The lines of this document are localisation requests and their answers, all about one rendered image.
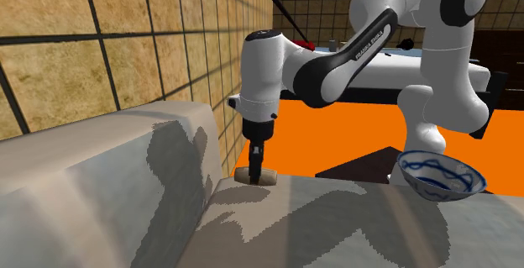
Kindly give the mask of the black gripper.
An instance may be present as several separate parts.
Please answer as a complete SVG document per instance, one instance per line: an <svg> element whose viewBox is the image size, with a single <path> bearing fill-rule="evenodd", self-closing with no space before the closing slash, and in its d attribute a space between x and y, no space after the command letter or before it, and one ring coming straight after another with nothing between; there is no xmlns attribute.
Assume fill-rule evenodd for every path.
<svg viewBox="0 0 524 268"><path fill-rule="evenodd" d="M257 185L261 176L262 162L264 159L264 142L274 133L274 121L254 122L243 119L243 136L249 143L249 183Z"/></svg>

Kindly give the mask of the tan wooden cylinder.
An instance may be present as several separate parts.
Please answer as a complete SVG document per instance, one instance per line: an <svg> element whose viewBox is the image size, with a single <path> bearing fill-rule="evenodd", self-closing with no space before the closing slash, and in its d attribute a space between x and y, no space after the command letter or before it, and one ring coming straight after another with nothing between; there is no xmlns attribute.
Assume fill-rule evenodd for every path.
<svg viewBox="0 0 524 268"><path fill-rule="evenodd" d="M240 182L246 185L254 185L268 187L274 186L277 183L277 172L270 169L262 168L259 180L254 183L251 181L248 167L238 167L234 171L233 178L236 182Z"/></svg>

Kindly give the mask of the white bowl with blue pattern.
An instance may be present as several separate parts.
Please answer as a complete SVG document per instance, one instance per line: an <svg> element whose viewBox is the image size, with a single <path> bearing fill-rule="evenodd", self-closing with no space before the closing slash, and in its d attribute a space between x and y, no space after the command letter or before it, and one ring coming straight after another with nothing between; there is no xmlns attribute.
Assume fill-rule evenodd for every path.
<svg viewBox="0 0 524 268"><path fill-rule="evenodd" d="M406 183L428 201L458 201L483 192L487 187L480 172L443 154L408 150L397 156L396 163Z"/></svg>

